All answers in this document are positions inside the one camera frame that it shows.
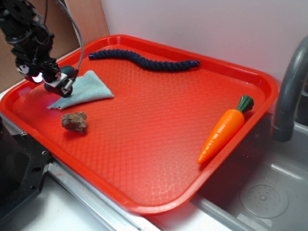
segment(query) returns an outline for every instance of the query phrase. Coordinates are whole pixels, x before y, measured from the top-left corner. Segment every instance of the plastic tray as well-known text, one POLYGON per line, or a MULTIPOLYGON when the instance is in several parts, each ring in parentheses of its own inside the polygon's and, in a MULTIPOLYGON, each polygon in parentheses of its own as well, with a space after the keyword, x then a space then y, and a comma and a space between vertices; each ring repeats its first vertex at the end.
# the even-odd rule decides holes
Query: plastic tray
MULTIPOLYGON (((59 62, 76 66, 80 51, 59 62)), ((93 70, 115 95, 64 110, 47 109, 59 96, 22 82, 0 110, 97 189, 131 212, 157 214, 190 200, 264 115, 278 95, 262 72, 125 35, 86 46, 80 75, 93 70), (186 72, 141 69, 128 60, 89 60, 102 49, 127 49, 158 61, 199 60, 186 72), (248 94, 254 109, 245 125, 203 165, 197 157, 221 115, 248 94), (86 135, 61 127, 61 116, 84 111, 86 135)))

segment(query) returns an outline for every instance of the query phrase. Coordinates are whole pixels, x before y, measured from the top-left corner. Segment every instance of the brown rock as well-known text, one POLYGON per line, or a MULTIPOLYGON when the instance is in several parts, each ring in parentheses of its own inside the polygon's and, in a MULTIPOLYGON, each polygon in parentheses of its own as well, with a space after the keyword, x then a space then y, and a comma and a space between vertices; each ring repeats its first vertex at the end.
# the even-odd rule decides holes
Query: brown rock
POLYGON ((87 128, 86 118, 87 115, 84 112, 67 113, 61 117, 61 124, 66 130, 85 134, 87 128))

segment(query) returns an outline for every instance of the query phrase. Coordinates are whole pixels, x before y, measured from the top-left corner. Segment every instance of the towel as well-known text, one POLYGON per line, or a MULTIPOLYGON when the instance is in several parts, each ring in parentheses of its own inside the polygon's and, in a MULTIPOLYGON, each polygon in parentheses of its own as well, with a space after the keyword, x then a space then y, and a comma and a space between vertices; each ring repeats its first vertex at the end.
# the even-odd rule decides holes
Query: towel
POLYGON ((97 77, 94 71, 87 71, 84 76, 76 78, 71 96, 60 98, 47 108, 64 109, 78 103, 113 97, 114 95, 97 77))

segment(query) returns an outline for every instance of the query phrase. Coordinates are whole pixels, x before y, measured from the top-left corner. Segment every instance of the sink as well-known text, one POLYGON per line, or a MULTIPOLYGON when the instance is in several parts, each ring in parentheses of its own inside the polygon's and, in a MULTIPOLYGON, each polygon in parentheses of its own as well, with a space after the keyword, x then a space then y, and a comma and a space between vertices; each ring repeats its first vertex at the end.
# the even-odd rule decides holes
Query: sink
POLYGON ((308 130, 296 124, 290 141, 277 142, 270 118, 256 124, 198 195, 252 230, 307 230, 308 130))

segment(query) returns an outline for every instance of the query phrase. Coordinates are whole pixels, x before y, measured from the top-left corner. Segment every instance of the blue rope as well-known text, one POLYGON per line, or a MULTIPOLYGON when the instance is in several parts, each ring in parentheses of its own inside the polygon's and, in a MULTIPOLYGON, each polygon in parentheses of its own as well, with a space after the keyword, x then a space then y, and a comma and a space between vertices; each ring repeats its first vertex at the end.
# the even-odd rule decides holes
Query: blue rope
POLYGON ((133 51, 112 49, 112 50, 102 50, 95 53, 89 54, 89 59, 105 59, 105 58, 120 58, 128 59, 144 69, 153 71, 186 71, 192 67, 197 67, 199 65, 198 60, 187 60, 182 62, 159 62, 146 59, 141 55, 133 51))

